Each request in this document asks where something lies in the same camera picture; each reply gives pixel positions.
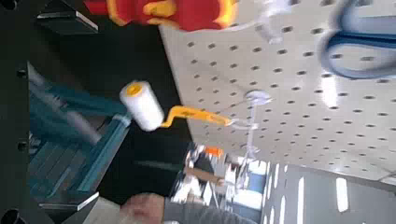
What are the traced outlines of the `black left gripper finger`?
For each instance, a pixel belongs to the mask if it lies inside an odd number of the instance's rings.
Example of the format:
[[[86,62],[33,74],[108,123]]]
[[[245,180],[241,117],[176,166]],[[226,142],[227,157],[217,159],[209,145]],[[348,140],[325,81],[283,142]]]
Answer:
[[[36,23],[56,34],[97,34],[98,26],[64,0],[51,0],[37,15]]]
[[[99,196],[95,191],[61,190],[41,199],[38,205],[55,222],[60,223],[83,209]]]

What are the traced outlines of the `person's bare hand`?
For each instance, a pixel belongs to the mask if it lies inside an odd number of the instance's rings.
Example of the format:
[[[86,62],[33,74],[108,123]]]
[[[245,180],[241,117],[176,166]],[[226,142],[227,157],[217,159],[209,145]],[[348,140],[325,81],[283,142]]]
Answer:
[[[164,212],[163,196],[154,193],[141,193],[132,196],[120,209],[127,217],[142,221],[143,224],[162,224]]]

